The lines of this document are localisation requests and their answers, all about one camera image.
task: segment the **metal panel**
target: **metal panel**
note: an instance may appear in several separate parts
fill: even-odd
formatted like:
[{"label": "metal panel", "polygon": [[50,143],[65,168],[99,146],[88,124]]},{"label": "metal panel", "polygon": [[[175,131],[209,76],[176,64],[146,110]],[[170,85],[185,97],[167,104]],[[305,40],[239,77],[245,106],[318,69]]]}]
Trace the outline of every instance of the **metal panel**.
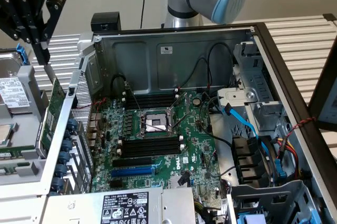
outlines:
[{"label": "metal panel", "polygon": [[[105,195],[121,195],[137,192],[148,192],[148,221],[143,223],[195,223],[191,188],[170,190],[144,188],[50,197],[42,223],[101,223]],[[134,222],[131,222],[131,220],[120,222],[118,220],[118,223],[136,223],[138,219],[137,215],[134,217]]]}]

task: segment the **blue tab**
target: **blue tab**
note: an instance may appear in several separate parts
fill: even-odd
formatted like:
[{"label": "blue tab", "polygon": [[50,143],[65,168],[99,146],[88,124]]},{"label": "blue tab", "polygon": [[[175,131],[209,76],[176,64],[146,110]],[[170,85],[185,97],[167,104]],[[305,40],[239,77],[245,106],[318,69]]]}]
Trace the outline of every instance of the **blue tab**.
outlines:
[{"label": "blue tab", "polygon": [[16,46],[16,51],[20,54],[23,65],[30,65],[26,50],[23,46],[20,46],[20,43],[18,43],[18,45]]},{"label": "blue tab", "polygon": [[282,170],[281,160],[275,159],[276,171],[278,172],[281,179],[286,179],[286,173]]}]

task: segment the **capacitor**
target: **capacitor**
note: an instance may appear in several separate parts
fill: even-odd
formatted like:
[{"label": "capacitor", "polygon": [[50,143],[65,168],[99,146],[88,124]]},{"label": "capacitor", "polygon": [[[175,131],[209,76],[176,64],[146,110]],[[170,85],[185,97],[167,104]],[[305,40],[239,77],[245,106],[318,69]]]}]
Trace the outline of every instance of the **capacitor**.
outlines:
[{"label": "capacitor", "polygon": [[198,107],[201,104],[201,100],[199,98],[194,98],[192,103],[195,107]]},{"label": "capacitor", "polygon": [[218,198],[218,196],[219,196],[219,192],[220,192],[220,190],[219,190],[219,188],[218,187],[215,187],[215,198],[217,199]]}]

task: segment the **power supply label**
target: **power supply label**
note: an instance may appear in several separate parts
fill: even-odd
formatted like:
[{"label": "power supply label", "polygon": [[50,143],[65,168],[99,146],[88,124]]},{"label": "power supply label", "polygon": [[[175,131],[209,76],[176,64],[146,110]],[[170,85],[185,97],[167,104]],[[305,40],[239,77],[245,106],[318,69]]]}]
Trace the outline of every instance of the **power supply label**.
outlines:
[{"label": "power supply label", "polygon": [[17,77],[0,79],[0,95],[8,108],[29,106],[26,93]]},{"label": "power supply label", "polygon": [[101,224],[147,224],[148,192],[105,195]]}]

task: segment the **black pcie slot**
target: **black pcie slot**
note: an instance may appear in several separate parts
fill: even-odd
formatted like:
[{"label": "black pcie slot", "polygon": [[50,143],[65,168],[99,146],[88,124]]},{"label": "black pcie slot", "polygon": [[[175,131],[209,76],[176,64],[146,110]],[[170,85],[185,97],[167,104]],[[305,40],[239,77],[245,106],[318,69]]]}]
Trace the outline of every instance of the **black pcie slot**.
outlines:
[{"label": "black pcie slot", "polygon": [[180,143],[178,137],[127,140],[123,142],[122,157],[149,157],[179,153]]},{"label": "black pcie slot", "polygon": [[135,158],[135,159],[118,159],[112,161],[113,167],[130,167],[130,166],[141,166],[141,165],[151,165],[152,158]]},{"label": "black pcie slot", "polygon": [[[137,102],[141,108],[162,108],[169,107],[174,102],[174,94],[161,94],[161,95],[138,95],[136,96]],[[128,98],[126,109],[137,109],[138,106],[132,97]]]}]

